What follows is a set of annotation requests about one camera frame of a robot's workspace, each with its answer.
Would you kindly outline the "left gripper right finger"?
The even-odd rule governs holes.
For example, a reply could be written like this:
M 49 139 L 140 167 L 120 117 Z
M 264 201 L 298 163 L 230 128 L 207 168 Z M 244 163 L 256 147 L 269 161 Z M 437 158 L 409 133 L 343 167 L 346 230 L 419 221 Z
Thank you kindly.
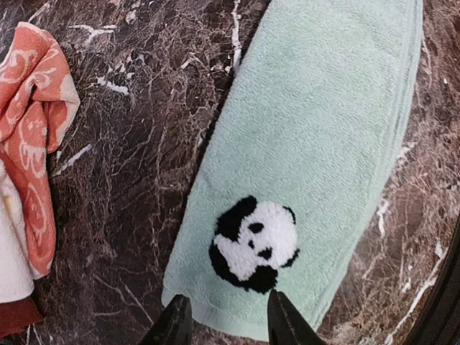
M 326 345 L 283 292 L 270 292 L 267 322 L 270 345 Z

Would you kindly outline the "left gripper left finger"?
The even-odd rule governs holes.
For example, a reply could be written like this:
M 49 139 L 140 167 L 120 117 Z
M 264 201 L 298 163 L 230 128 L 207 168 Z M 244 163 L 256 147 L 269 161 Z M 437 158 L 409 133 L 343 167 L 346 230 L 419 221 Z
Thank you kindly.
M 139 345 L 191 345 L 192 330 L 190 299 L 175 295 Z

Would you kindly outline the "mint green panda towel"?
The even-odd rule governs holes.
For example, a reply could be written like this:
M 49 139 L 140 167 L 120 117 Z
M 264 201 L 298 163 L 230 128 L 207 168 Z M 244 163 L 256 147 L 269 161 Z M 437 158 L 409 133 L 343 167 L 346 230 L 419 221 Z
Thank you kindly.
M 421 1 L 271 1 L 188 196 L 162 303 L 265 341 L 279 290 L 313 328 L 405 136 Z

